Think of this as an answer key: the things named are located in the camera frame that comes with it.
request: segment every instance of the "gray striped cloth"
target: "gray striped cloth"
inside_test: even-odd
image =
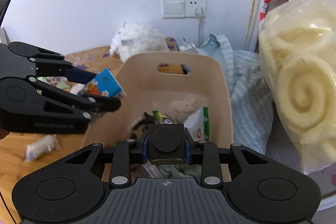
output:
[[[210,34],[200,49],[221,64],[230,95],[234,142],[265,154],[272,129],[273,98],[260,71],[259,55],[232,50],[224,35]]]

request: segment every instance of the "wall switch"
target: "wall switch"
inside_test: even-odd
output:
[[[200,17],[204,18],[207,11],[207,0],[185,0],[184,16],[196,18],[196,11]]]
[[[184,0],[161,0],[163,18],[183,18]]]

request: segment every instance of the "plush toy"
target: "plush toy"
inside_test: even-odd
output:
[[[110,54],[118,53],[122,62],[135,54],[151,51],[169,51],[165,37],[152,25],[124,23],[112,38]]]

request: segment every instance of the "electrical outlet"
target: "electrical outlet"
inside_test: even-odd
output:
[[[185,0],[184,17],[197,18],[197,15],[195,13],[196,11],[198,11],[199,13],[203,11],[203,16],[201,17],[204,18],[206,15],[206,11],[207,11],[207,0]]]

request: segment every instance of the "black robotic gripper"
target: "black robotic gripper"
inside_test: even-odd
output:
[[[195,178],[137,178],[130,165],[202,165]],[[105,164],[112,163],[108,182]],[[223,182],[228,164],[231,182]],[[182,124],[150,125],[139,140],[90,144],[14,187],[22,223],[311,223],[320,189],[309,177],[239,143],[192,140]]]

